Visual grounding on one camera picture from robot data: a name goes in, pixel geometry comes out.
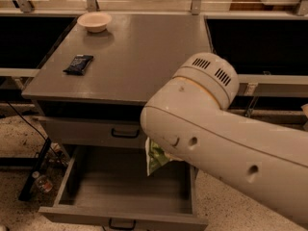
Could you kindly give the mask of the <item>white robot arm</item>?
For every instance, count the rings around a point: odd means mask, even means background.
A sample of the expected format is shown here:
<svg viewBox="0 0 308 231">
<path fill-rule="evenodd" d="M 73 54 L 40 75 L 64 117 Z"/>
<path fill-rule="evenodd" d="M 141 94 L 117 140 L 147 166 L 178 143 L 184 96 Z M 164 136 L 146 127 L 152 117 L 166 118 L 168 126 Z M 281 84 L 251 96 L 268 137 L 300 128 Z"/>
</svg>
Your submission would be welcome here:
<svg viewBox="0 0 308 231">
<path fill-rule="evenodd" d="M 308 225 L 308 133 L 229 113 L 233 66 L 189 57 L 145 104 L 144 133 L 164 151 L 301 225 Z"/>
</svg>

